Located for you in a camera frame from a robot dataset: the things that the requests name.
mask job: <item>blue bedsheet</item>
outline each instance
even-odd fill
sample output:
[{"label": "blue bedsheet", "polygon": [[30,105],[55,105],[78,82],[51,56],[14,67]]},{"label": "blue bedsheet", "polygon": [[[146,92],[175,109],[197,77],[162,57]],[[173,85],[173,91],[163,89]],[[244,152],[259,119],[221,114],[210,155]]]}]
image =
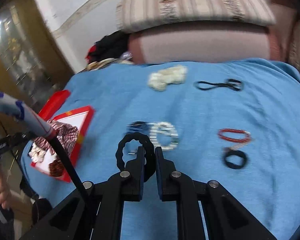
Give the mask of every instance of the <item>blue bedsheet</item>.
[{"label": "blue bedsheet", "polygon": [[[79,73],[66,86],[71,91],[57,114],[91,105],[95,115],[84,139],[76,170],[82,181],[105,181],[114,173],[115,152],[127,125],[134,121],[171,122],[178,130],[178,147],[165,152],[177,170],[192,179],[218,180],[278,240],[288,240],[300,225],[300,75],[290,65],[263,59],[221,64],[182,62],[188,68],[185,84],[164,92],[147,86],[151,72],[174,66],[121,65]],[[195,81],[244,82],[244,90],[201,91]],[[218,138],[222,128],[243,129],[254,139],[242,150],[249,162],[241,170],[222,162]],[[33,189],[57,205],[73,189],[22,161]],[[134,158],[124,156],[125,161]],[[144,186],[140,203],[125,202],[122,240],[177,239],[175,203],[159,200],[155,175]]]}]

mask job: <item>red box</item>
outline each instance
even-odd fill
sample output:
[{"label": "red box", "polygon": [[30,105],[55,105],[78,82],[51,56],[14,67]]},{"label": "red box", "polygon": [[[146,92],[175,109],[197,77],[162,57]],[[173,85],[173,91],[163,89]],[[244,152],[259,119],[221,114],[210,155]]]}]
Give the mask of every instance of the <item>red box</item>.
[{"label": "red box", "polygon": [[[73,166],[75,166],[78,157],[80,148],[88,129],[88,126],[93,117],[94,110],[91,106],[84,106],[78,109],[74,109],[63,114],[59,114],[53,118],[53,120],[58,120],[59,122],[69,123],[73,126],[76,126],[79,129],[79,135],[77,142],[74,145],[74,148],[69,156],[70,161]],[[31,166],[36,168],[38,171],[49,175],[49,163],[51,163],[55,159],[55,155],[51,155],[49,151],[44,155],[44,160],[42,163],[31,163]],[[62,176],[54,177],[59,180],[63,180],[66,182],[71,182],[71,179],[66,171],[63,172]]]}]

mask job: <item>silver screw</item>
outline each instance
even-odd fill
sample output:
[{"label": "silver screw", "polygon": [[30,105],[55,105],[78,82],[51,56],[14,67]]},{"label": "silver screw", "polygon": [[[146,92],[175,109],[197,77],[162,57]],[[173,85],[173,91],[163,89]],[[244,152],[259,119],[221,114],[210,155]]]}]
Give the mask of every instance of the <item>silver screw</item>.
[{"label": "silver screw", "polygon": [[92,183],[90,181],[85,181],[83,183],[83,186],[85,189],[91,188],[92,187]]},{"label": "silver screw", "polygon": [[130,176],[130,172],[128,171],[121,171],[120,172],[120,176],[123,178],[129,177]]},{"label": "silver screw", "polygon": [[209,182],[210,187],[218,187],[219,183],[216,180],[211,180]]},{"label": "silver screw", "polygon": [[181,176],[181,172],[180,171],[173,171],[171,173],[171,176],[174,178],[179,178]]}]

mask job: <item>red bracelet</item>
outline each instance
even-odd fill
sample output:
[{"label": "red bracelet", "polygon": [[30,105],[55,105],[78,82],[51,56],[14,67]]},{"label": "red bracelet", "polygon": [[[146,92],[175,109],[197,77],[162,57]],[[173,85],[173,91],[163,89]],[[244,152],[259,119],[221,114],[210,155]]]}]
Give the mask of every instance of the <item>red bracelet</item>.
[{"label": "red bracelet", "polygon": [[[243,134],[245,134],[246,137],[243,138],[243,139],[234,139],[234,138],[230,138],[230,137],[224,136],[223,133],[225,133],[225,132],[243,133]],[[218,131],[218,136],[221,139],[226,140],[228,142],[247,143],[247,142],[251,141],[251,135],[250,135],[250,133],[247,132],[247,131],[244,131],[244,130],[236,130],[236,129],[229,129],[229,128],[220,129]]]}]

